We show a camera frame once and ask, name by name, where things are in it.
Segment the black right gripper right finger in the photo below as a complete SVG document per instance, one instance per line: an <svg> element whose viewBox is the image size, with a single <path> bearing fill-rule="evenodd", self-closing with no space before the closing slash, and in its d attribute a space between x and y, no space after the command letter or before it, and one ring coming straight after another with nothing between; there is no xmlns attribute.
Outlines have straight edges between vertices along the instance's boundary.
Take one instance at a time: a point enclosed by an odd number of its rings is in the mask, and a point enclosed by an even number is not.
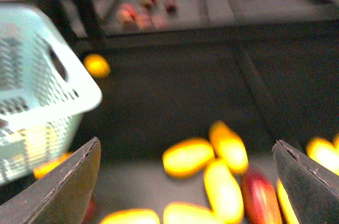
<svg viewBox="0 0 339 224"><path fill-rule="evenodd" d="M299 223L338 223L338 175L283 140L272 152Z"/></svg>

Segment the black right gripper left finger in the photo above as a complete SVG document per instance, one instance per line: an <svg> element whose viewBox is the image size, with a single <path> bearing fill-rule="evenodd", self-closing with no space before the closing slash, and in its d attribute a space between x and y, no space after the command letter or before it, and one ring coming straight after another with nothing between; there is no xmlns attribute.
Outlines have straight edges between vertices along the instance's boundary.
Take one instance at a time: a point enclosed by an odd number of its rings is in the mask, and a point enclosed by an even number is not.
<svg viewBox="0 0 339 224"><path fill-rule="evenodd" d="M94 137L44 177L3 205L1 223L82 223L99 172Z"/></svg>

